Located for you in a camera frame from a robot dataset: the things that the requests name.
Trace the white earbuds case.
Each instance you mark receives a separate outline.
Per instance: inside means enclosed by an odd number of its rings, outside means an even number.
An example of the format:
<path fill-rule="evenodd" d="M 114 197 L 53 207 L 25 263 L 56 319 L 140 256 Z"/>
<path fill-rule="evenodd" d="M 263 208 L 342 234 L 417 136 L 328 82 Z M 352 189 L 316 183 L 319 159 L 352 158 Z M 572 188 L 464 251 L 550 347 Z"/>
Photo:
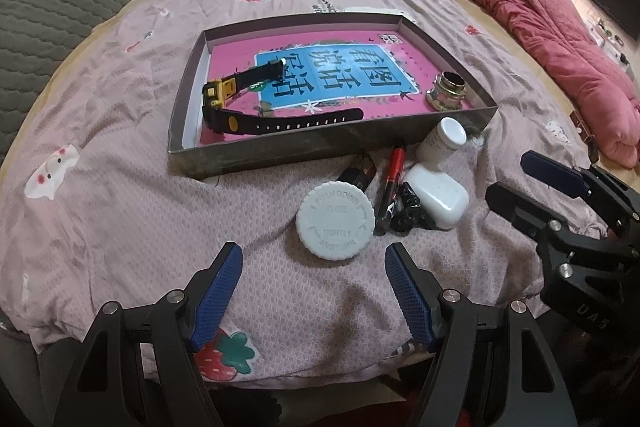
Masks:
<path fill-rule="evenodd" d="M 469 206 L 469 193 L 446 172 L 416 164 L 408 170 L 402 181 L 408 183 L 416 193 L 421 207 L 438 229 L 454 228 Z"/>

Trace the black key bundle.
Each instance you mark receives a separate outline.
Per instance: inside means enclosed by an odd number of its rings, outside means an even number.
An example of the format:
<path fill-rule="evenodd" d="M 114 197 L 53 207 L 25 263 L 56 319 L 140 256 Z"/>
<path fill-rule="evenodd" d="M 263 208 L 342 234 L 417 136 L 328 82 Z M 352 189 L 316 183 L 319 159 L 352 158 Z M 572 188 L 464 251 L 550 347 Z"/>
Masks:
<path fill-rule="evenodd" d="M 390 220 L 390 227 L 400 234 L 420 228 L 435 230 L 433 218 L 421 206 L 420 198 L 408 182 L 404 182 L 397 191 L 397 205 Z"/>

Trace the brass metal fitting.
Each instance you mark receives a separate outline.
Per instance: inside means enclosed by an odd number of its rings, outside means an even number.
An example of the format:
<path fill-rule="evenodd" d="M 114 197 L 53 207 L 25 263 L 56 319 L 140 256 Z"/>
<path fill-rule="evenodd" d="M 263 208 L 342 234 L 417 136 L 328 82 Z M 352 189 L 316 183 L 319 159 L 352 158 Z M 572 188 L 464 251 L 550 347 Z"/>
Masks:
<path fill-rule="evenodd" d="M 466 83 L 456 72 L 441 72 L 425 93 L 425 100 L 439 112 L 461 110 L 466 98 Z"/>

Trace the black gold lighter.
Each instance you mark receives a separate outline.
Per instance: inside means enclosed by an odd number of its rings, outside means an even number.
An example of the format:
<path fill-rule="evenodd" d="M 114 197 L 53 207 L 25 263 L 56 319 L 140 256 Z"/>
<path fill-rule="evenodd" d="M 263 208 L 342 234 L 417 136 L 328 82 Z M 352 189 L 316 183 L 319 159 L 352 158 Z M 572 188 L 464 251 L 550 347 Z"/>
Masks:
<path fill-rule="evenodd" d="M 337 180 L 356 186 L 360 191 L 365 192 L 375 175 L 376 166 L 372 157 L 367 153 L 361 153 L 354 157 Z"/>

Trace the large white jar lid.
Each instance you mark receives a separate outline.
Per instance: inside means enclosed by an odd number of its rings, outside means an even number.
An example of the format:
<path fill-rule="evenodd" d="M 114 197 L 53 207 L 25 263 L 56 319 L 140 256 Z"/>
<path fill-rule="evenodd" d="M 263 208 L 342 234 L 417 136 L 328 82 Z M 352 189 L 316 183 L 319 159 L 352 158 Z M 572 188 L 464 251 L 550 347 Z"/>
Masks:
<path fill-rule="evenodd" d="M 297 235 L 307 251 L 329 261 L 357 256 L 369 244 L 374 225 L 369 197 L 355 185 L 341 181 L 311 190 L 295 218 Z"/>

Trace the small white pill bottle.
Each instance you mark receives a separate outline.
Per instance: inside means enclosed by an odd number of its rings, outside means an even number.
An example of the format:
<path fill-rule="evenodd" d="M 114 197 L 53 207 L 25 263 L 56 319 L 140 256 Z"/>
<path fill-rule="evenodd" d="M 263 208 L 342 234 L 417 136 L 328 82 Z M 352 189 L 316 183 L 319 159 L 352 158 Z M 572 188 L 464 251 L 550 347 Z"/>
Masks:
<path fill-rule="evenodd" d="M 444 117 L 416 148 L 416 160 L 427 168 L 437 169 L 464 147 L 467 139 L 466 131 L 459 121 Z"/>

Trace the pink patterned bed sheet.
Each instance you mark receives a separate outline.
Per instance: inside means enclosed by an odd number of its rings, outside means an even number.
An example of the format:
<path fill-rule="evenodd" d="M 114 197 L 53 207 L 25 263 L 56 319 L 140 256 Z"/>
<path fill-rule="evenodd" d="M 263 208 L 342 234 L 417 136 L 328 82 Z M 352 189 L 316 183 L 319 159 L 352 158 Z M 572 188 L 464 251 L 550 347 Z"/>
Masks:
<path fill-rule="evenodd" d="M 407 235 L 414 261 L 476 303 L 521 298 L 544 313 L 534 244 L 487 209 L 484 193 L 501 181 L 600 236 L 587 206 L 520 167 L 526 150 L 570 166 L 587 154 L 544 84 L 454 0 L 136 0 L 54 75 L 1 169 L 1 306 L 35 349 L 84 337 L 108 300 L 154 303 L 234 242 L 243 272 L 221 327 L 230 351 L 248 355 L 227 371 L 238 385 L 364 381 L 416 359 L 384 271 L 392 236 L 338 263 L 309 254 L 297 236 L 299 204 L 345 159 L 206 182 L 168 168 L 171 109 L 203 30 L 353 8 L 404 13 L 498 104 L 487 129 L 446 162 L 470 193 L 468 210 L 451 231 Z"/>

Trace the red quilted comforter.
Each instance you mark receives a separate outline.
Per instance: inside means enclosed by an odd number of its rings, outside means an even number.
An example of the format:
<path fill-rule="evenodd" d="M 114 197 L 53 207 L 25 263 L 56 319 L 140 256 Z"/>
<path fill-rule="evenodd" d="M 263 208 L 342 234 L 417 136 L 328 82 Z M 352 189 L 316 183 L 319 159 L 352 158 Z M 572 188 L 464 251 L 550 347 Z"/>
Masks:
<path fill-rule="evenodd" d="M 582 114 L 600 151 L 628 169 L 639 162 L 634 83 L 597 46 L 570 0 L 472 0 L 518 40 Z"/>

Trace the pink blue book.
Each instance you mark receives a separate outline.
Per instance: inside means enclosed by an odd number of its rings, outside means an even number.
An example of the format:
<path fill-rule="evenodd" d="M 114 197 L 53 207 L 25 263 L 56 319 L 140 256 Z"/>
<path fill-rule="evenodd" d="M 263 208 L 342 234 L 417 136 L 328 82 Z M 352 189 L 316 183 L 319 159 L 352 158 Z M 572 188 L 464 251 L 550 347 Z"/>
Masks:
<path fill-rule="evenodd" d="M 281 79 L 244 88 L 226 106 L 257 117 L 314 116 L 323 120 L 340 110 L 363 113 L 352 127 L 361 143 L 419 141 L 442 113 L 425 100 L 441 72 L 463 68 L 433 43 L 406 28 L 306 30 L 285 28 L 267 36 L 246 34 L 206 43 L 199 82 L 282 58 Z"/>

